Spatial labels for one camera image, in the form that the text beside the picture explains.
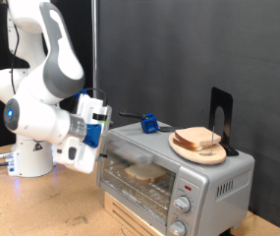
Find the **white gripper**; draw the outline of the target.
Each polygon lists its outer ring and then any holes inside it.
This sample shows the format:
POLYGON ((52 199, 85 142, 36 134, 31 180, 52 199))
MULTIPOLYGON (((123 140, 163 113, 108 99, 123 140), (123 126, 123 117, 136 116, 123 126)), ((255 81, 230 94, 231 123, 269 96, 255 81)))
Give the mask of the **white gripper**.
POLYGON ((65 140, 53 145, 57 163, 83 173, 91 173, 96 161, 107 158, 100 153, 102 140, 108 134, 112 108, 107 98, 79 97, 77 112, 70 115, 70 128, 65 140))

